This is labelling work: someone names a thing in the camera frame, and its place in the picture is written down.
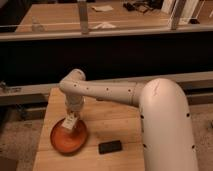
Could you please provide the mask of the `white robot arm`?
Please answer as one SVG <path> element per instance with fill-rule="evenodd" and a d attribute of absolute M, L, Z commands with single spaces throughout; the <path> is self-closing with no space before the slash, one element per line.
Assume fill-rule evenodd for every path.
<path fill-rule="evenodd" d="M 93 82 L 80 69 L 59 83 L 67 107 L 75 112 L 85 96 L 139 109 L 143 121 L 145 171 L 199 171 L 191 115 L 185 93 L 174 81 Z"/>

